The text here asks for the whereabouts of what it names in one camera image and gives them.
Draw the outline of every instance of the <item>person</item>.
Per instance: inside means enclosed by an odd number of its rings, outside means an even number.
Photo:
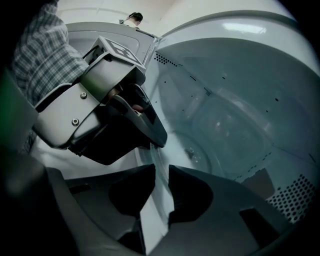
[[[73,83],[89,66],[69,45],[68,29],[56,15],[58,0],[45,3],[25,27],[9,69],[15,82],[35,106],[62,83]],[[28,154],[37,135],[30,131],[22,153]]]
[[[119,24],[138,29],[143,18],[140,12],[133,12],[125,20],[119,20]]]

